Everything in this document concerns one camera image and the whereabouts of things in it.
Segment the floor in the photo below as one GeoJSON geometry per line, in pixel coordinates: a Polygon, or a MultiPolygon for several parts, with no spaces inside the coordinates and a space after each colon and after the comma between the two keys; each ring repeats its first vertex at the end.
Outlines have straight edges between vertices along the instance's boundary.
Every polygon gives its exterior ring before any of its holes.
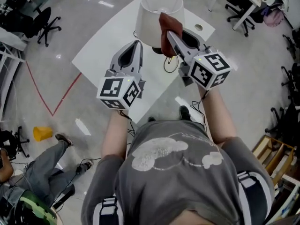
{"type": "MultiPolygon", "coordinates": [[[[30,158],[19,155],[17,162],[31,161],[56,143],[54,137],[35,142],[34,126],[52,127],[54,133],[63,132],[74,141],[74,147],[60,161],[62,167],[74,166],[84,158],[100,157],[110,112],[96,100],[96,87],[71,61],[111,17],[133,0],[103,0],[112,4],[110,7],[98,4],[99,1],[49,0],[45,4],[51,6],[52,18],[61,16],[56,24],[62,31],[50,35],[49,47],[37,44],[33,38],[23,54],[27,63],[21,65],[15,76],[17,101],[12,87],[3,125],[13,130],[22,125],[24,137],[30,139],[26,146],[30,158]]],[[[244,37],[241,27],[237,31],[232,29],[235,21],[226,21],[232,12],[225,10],[225,0],[217,0],[212,12],[208,11],[209,3],[210,0],[184,0],[185,8],[216,29],[207,43],[222,51],[237,68],[220,90],[239,136],[252,149],[264,129],[273,123],[270,108],[287,105],[280,67],[290,68],[293,64],[282,38],[282,34],[291,34],[291,30],[285,21],[275,28],[258,24],[254,31],[249,31],[249,37],[244,37]]],[[[199,99],[196,87],[185,88],[178,78],[136,126],[142,125],[149,115],[176,119],[177,96],[188,102],[199,99]]],[[[75,196],[59,212],[65,224],[80,224],[82,199],[94,169],[95,166],[75,182],[75,196]]]]}

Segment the gray t-shirt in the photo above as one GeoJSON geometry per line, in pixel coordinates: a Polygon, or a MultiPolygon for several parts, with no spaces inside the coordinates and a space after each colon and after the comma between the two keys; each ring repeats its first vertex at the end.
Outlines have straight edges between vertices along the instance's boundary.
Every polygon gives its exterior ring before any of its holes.
{"type": "Polygon", "coordinates": [[[116,193],[125,224],[169,224],[192,210],[214,224],[241,224],[237,173],[266,170],[240,138],[222,148],[203,126],[190,121],[155,121],[142,126],[127,159],[106,156],[82,206],[82,224],[91,225],[94,208],[116,193]]]}

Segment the pink bag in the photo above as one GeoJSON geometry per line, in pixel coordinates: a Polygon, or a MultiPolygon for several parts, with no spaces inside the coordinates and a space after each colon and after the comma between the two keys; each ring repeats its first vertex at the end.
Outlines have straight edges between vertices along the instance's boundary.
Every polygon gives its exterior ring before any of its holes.
{"type": "Polygon", "coordinates": [[[283,11],[279,9],[274,9],[268,16],[263,17],[263,21],[268,27],[276,27],[283,19],[283,11]]]}

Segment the cloud graphic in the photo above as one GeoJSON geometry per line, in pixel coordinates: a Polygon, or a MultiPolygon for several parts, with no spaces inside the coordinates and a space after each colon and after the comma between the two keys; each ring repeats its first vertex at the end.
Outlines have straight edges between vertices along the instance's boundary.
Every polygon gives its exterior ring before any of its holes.
{"type": "Polygon", "coordinates": [[[220,165],[222,160],[223,156],[220,152],[210,152],[202,158],[202,163],[205,169],[209,169],[210,165],[220,165]]]}
{"type": "Polygon", "coordinates": [[[188,149],[188,144],[176,141],[170,137],[154,138],[140,145],[133,153],[132,168],[138,171],[148,171],[153,168],[155,159],[188,149]]]}

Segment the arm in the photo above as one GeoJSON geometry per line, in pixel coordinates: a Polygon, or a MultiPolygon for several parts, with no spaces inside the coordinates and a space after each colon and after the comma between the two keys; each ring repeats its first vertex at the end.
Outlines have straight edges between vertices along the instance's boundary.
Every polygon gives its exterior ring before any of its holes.
{"type": "MultiPolygon", "coordinates": [[[[205,90],[200,86],[198,88],[200,96],[203,97],[205,90]]],[[[203,107],[211,137],[215,144],[222,145],[226,140],[237,136],[233,120],[217,88],[209,91],[203,100],[203,107]]]]}
{"type": "Polygon", "coordinates": [[[0,182],[6,182],[14,173],[14,169],[4,149],[0,150],[3,167],[0,169],[0,182]]]}
{"type": "Polygon", "coordinates": [[[117,155],[123,159],[126,157],[127,148],[127,125],[128,119],[121,116],[114,110],[108,123],[107,131],[101,147],[101,154],[104,158],[107,155],[117,155]]]}

